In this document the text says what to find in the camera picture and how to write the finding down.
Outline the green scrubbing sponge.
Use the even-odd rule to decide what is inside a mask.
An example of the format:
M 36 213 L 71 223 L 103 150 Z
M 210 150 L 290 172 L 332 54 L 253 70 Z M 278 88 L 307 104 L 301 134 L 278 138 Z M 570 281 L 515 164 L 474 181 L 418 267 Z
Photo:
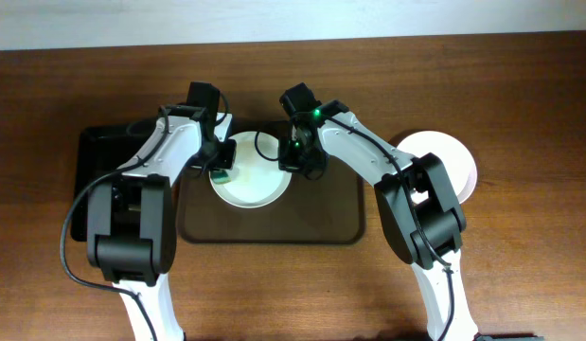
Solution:
M 231 181 L 227 170 L 213 170 L 210 173 L 210 179 L 216 185 L 224 185 Z

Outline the white plate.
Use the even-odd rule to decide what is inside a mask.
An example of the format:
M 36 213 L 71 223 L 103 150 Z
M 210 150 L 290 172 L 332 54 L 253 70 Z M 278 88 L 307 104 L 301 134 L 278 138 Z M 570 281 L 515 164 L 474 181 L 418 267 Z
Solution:
M 477 187 L 477 180 L 478 180 L 478 172 L 477 167 L 473 166 L 468 174 L 468 178 L 466 183 L 464 184 L 463 188 L 457 194 L 457 199 L 460 204 L 465 203 L 470 199 L 473 195 L 476 187 Z
M 224 185 L 209 182 L 217 195 L 231 206 L 259 208 L 278 199 L 292 180 L 289 172 L 280 170 L 276 161 L 259 155 L 255 147 L 256 132 L 232 135 L 237 142 L 234 166 L 227 170 L 231 181 Z

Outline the pale blue plate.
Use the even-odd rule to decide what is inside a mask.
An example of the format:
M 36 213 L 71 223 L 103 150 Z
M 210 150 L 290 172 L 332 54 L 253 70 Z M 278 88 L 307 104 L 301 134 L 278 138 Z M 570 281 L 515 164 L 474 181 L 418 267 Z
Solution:
M 451 135 L 437 131 L 421 131 L 403 138 L 398 149 L 421 157 L 433 153 L 442 162 L 457 194 L 467 181 L 468 174 L 476 162 L 469 149 Z

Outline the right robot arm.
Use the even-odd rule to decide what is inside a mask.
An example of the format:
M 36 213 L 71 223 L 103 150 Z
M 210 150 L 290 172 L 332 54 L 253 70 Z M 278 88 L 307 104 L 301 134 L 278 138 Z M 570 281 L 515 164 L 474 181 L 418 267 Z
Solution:
M 341 101 L 316 99 L 305 83 L 286 90 L 279 103 L 289 117 L 279 168 L 316 180 L 337 158 L 354 170 L 374 189 L 389 247 L 413 269 L 429 337 L 479 339 L 460 269 L 467 220 L 441 159 L 398 150 Z

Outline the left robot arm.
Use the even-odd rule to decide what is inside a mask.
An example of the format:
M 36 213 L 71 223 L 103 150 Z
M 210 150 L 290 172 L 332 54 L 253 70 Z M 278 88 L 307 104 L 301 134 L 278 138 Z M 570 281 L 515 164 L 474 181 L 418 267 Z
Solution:
M 154 130 L 125 163 L 91 180 L 75 197 L 62 230 L 86 204 L 86 253 L 102 283 L 76 276 L 60 237 L 64 273 L 81 286 L 120 295 L 138 340 L 183 340 L 169 289 L 177 230 L 172 188 L 186 168 L 233 167 L 229 103 L 214 85 L 194 81 L 181 104 L 159 108 Z

